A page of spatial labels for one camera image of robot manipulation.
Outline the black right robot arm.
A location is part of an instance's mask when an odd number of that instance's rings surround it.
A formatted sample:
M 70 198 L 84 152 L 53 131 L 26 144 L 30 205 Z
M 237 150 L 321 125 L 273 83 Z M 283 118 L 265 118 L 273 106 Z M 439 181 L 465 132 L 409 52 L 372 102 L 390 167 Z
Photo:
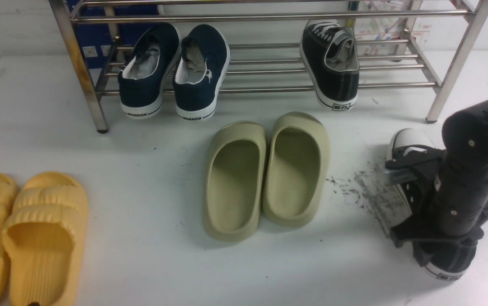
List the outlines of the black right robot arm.
M 385 162 L 411 215 L 390 230 L 397 248 L 410 242 L 419 266 L 447 277 L 472 262 L 488 221 L 488 100 L 453 113 L 442 126 L 444 149 L 393 137 Z

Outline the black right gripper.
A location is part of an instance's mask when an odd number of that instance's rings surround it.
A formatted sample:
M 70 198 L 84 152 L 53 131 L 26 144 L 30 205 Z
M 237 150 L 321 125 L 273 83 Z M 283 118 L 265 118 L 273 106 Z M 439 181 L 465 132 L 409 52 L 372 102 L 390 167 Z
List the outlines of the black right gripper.
M 397 175 L 396 184 L 415 182 L 423 194 L 419 211 L 391 228 L 396 247 L 405 242 L 434 244 L 434 250 L 449 245 L 466 246 L 483 237 L 482 226 L 488 221 L 488 162 L 456 159 L 446 150 L 428 148 L 386 161 Z M 432 259 L 433 253 L 413 251 L 419 266 Z

